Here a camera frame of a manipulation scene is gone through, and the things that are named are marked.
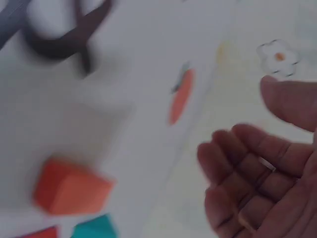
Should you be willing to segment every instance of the finger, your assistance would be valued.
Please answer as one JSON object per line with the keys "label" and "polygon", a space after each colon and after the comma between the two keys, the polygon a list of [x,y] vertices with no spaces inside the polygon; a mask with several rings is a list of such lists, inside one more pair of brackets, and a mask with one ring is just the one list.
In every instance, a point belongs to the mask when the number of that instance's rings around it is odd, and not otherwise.
{"label": "finger", "polygon": [[212,140],[221,147],[233,166],[238,165],[249,152],[244,144],[233,133],[226,130],[215,131],[212,134]]}
{"label": "finger", "polygon": [[222,188],[207,190],[205,208],[209,223],[220,238],[249,237],[250,233],[239,223],[235,208]]}
{"label": "finger", "polygon": [[233,171],[215,143],[203,143],[197,149],[198,161],[212,186],[221,184]]}
{"label": "finger", "polygon": [[267,108],[278,118],[313,132],[317,126],[317,83],[277,82],[271,76],[261,81]]}
{"label": "finger", "polygon": [[198,147],[198,160],[212,187],[221,185],[236,206],[243,206],[254,194],[254,189],[229,164],[221,148],[214,142]]}
{"label": "finger", "polygon": [[261,182],[257,191],[277,203],[295,185],[295,183],[295,178],[291,178],[275,171]]}
{"label": "finger", "polygon": [[235,125],[232,131],[250,151],[277,169],[298,178],[302,176],[305,164],[314,151],[309,144],[291,143],[247,124]]}
{"label": "finger", "polygon": [[216,131],[213,140],[219,144],[227,158],[237,164],[236,170],[262,195],[272,201],[279,201],[295,184],[295,179],[279,172],[272,173],[253,153],[232,133],[225,130]]}
{"label": "finger", "polygon": [[239,219],[257,230],[273,206],[269,199],[256,195],[240,210]]}
{"label": "finger", "polygon": [[258,185],[259,181],[271,173],[271,170],[259,161],[258,156],[249,153],[248,149],[234,133],[219,130],[213,133],[212,138],[221,147],[233,166],[251,184]]}

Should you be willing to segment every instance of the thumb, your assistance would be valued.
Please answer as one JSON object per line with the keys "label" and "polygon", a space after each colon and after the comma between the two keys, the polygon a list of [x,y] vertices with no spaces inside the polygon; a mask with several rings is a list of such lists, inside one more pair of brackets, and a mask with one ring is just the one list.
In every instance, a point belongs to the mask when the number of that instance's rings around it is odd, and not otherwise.
{"label": "thumb", "polygon": [[278,118],[302,129],[315,131],[317,126],[317,83],[284,81],[271,76],[261,80],[266,107]]}

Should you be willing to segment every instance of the teal block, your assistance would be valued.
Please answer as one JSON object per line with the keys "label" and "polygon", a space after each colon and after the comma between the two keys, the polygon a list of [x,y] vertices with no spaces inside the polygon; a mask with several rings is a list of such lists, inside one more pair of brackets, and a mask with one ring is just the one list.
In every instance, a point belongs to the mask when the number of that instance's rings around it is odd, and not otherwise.
{"label": "teal block", "polygon": [[71,238],[117,238],[117,235],[109,215],[103,215],[78,224]]}

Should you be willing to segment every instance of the red block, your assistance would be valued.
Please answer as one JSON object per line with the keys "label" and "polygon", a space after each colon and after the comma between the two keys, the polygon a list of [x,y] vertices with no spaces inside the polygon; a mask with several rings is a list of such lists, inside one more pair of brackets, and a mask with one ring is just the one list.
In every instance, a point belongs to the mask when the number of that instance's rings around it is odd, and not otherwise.
{"label": "red block", "polygon": [[57,238],[57,229],[56,227],[51,227],[40,232],[26,235],[22,238]]}
{"label": "red block", "polygon": [[35,202],[52,215],[79,215],[102,210],[114,182],[83,166],[51,157],[34,192]]}

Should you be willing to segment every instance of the orange shape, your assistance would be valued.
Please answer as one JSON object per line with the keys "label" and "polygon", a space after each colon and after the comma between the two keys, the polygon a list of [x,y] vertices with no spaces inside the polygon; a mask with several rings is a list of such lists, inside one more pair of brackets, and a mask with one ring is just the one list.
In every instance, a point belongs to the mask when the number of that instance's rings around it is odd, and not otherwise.
{"label": "orange shape", "polygon": [[285,60],[285,54],[283,53],[276,53],[274,55],[276,61],[284,61]]}
{"label": "orange shape", "polygon": [[192,93],[195,79],[195,70],[187,69],[182,78],[181,85],[179,86],[175,96],[173,98],[172,106],[169,113],[169,124],[175,124],[182,116],[189,96]]}
{"label": "orange shape", "polygon": [[44,164],[34,192],[35,202],[52,215],[99,212],[114,182],[87,168],[51,157]]}
{"label": "orange shape", "polygon": [[50,227],[46,230],[23,236],[22,238],[57,238],[57,229],[56,227]]}

